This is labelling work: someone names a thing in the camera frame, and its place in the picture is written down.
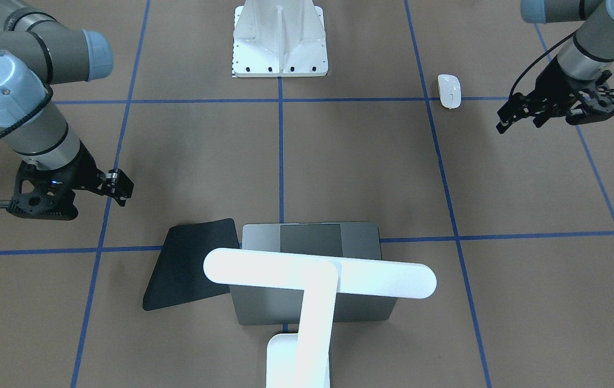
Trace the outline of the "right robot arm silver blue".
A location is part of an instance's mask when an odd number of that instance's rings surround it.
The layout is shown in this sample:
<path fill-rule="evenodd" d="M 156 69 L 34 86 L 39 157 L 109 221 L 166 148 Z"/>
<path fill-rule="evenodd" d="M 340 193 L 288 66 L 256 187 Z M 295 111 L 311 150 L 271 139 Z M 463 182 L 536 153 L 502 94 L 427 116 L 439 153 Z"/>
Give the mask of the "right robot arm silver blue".
<path fill-rule="evenodd" d="M 53 103 L 53 86 L 108 77 L 107 38 L 70 29 L 23 1 L 0 1 L 0 141 L 22 160 L 11 200 L 21 216 L 73 211 L 76 191 L 124 206 L 134 185 L 120 169 L 103 172 Z"/>

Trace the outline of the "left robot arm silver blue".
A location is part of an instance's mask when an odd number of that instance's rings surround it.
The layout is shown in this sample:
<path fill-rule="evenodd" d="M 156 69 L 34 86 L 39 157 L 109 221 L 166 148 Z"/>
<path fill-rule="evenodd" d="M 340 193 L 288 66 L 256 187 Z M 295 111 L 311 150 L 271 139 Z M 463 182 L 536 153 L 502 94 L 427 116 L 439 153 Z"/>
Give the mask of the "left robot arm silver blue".
<path fill-rule="evenodd" d="M 575 32 L 555 44 L 558 53 L 539 74 L 534 90 L 511 90 L 499 108 L 496 129 L 504 134 L 517 121 L 532 118 L 541 127 L 563 117 L 572 126 L 614 117 L 614 88 L 608 85 L 614 63 L 614 1 L 522 1 L 528 24 L 575 22 Z"/>

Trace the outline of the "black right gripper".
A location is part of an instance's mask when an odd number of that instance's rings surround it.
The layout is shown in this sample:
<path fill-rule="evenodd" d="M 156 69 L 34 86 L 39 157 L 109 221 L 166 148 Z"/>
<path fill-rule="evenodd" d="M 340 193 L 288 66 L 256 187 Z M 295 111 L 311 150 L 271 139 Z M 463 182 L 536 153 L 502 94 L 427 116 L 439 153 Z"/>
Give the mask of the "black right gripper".
<path fill-rule="evenodd" d="M 132 198 L 134 182 L 123 170 L 110 169 L 105 174 L 98 169 L 92 154 L 84 143 L 80 143 L 79 152 L 72 162 L 51 173 L 51 189 L 89 191 L 107 196 L 124 207 Z"/>

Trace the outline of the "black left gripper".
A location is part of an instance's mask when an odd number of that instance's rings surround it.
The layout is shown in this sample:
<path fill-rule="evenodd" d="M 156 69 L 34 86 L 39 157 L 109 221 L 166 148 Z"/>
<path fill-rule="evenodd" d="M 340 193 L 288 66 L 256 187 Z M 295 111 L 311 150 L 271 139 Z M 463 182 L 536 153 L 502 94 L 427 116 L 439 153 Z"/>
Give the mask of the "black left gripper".
<path fill-rule="evenodd" d="M 496 129 L 504 134 L 520 120 L 533 117 L 533 125 L 541 128 L 552 117 L 583 117 L 584 108 L 575 108 L 581 91 L 588 82 L 566 73 L 559 60 L 554 59 L 536 78 L 534 90 L 527 96 L 510 96 L 497 110 Z"/>

